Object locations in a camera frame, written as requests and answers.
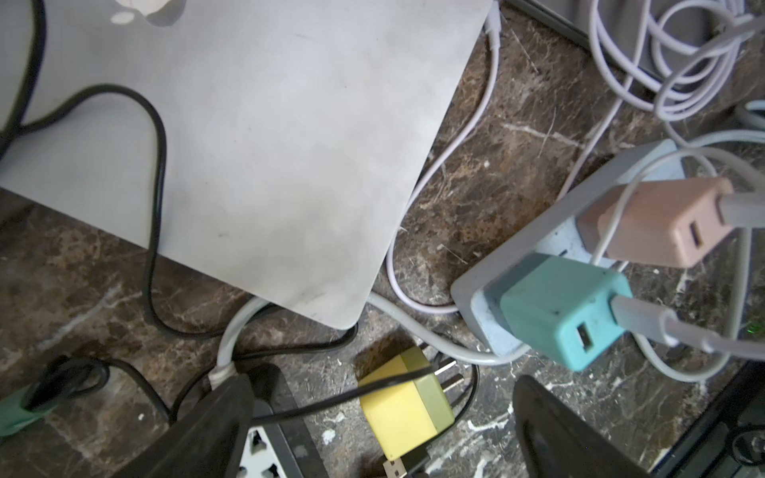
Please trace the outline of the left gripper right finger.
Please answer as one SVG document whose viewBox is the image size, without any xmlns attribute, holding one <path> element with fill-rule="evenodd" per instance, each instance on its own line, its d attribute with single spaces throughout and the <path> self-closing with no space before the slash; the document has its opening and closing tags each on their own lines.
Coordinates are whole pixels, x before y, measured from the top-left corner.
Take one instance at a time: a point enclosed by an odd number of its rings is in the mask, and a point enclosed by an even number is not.
<svg viewBox="0 0 765 478">
<path fill-rule="evenodd" d="M 513 390 L 515 429 L 531 477 L 643 477 L 645 469 L 603 438 L 533 376 Z"/>
</svg>

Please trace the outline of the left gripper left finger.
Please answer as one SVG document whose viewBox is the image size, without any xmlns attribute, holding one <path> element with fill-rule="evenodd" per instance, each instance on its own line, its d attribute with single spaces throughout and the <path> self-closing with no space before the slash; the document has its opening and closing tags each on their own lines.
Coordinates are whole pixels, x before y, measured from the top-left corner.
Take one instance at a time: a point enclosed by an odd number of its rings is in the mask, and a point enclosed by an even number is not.
<svg viewBox="0 0 765 478">
<path fill-rule="evenodd" d="M 229 378 L 118 477 L 235 477 L 253 416 L 248 378 Z"/>
</svg>

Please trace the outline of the black power strip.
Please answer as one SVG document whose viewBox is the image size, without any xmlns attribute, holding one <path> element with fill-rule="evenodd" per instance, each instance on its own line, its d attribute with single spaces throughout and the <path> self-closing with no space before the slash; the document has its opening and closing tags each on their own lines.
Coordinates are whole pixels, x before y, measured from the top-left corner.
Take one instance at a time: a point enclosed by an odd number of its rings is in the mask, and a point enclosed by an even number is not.
<svg viewBox="0 0 765 478">
<path fill-rule="evenodd" d="M 297 406 L 274 364 L 257 364 L 247 372 L 255 395 L 254 415 L 271 415 Z M 289 420 L 248 430 L 240 459 L 240 477 L 329 476 L 305 422 Z"/>
</svg>

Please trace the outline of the green charger plug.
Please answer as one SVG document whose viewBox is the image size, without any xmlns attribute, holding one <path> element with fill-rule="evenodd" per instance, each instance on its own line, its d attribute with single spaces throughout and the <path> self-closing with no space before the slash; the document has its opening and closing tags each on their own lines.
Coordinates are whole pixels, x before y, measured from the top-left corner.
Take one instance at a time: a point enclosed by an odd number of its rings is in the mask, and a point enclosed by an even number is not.
<svg viewBox="0 0 765 478">
<path fill-rule="evenodd" d="M 611 300 L 631 298 L 633 292 L 619 271 L 532 253 L 490 284 L 485 295 L 500 327 L 530 349 L 581 372 L 625 332 Z"/>
</svg>

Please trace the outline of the yellow charger plug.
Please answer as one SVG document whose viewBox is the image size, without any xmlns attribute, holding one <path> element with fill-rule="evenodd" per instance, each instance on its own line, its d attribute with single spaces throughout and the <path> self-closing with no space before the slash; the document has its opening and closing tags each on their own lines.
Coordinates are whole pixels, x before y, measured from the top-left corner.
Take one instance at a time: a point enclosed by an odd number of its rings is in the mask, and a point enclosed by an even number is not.
<svg viewBox="0 0 765 478">
<path fill-rule="evenodd" d="M 456 360 L 438 358 L 431 374 L 360 398 L 365 418 L 387 460 L 394 461 L 438 437 L 456 422 L 439 375 Z"/>
</svg>

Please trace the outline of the light blue power strip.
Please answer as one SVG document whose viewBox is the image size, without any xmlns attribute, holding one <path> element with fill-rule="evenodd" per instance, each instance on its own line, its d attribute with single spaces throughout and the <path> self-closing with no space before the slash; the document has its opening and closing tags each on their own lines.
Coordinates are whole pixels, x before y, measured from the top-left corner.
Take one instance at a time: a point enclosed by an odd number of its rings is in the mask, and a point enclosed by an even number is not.
<svg viewBox="0 0 765 478">
<path fill-rule="evenodd" d="M 676 150 L 673 141 L 664 139 L 622 151 L 451 285 L 454 304 L 483 346 L 501 358 L 524 355 L 523 343 L 498 322 L 498 295 L 491 291 L 492 285 L 532 253 L 589 262 L 591 254 L 577 230 L 576 218 L 613 187 L 629 183 L 648 163 Z"/>
</svg>

